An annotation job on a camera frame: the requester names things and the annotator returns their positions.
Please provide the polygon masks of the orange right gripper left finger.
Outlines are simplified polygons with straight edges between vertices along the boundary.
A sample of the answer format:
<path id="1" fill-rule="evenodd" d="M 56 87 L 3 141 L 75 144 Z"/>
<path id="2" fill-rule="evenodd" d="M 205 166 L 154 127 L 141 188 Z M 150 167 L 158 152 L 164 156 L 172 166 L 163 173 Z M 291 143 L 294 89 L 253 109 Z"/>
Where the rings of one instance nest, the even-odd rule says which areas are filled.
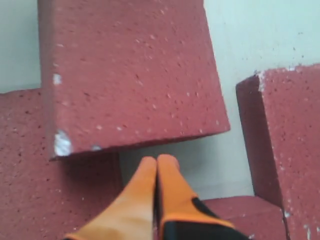
<path id="1" fill-rule="evenodd" d="M 152 240 L 157 162 L 143 157 L 118 197 L 65 240 Z"/>

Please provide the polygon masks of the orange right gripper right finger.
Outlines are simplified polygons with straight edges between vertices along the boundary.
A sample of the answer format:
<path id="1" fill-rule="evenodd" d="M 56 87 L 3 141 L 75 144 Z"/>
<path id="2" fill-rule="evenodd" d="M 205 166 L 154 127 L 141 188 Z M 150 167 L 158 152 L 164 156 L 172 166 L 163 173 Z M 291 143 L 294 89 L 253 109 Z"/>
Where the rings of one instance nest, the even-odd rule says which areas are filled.
<path id="1" fill-rule="evenodd" d="M 189 186 L 178 160 L 157 157 L 158 236 L 161 240 L 235 240 L 234 225 L 213 213 Z"/>

